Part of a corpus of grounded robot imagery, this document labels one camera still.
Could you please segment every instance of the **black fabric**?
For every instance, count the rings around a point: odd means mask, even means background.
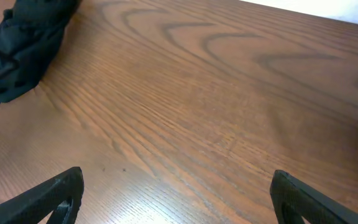
[[[19,68],[0,80],[0,103],[37,86],[63,40],[65,26],[80,0],[17,0],[0,23],[0,51],[19,61]],[[0,70],[7,65],[0,62]]]

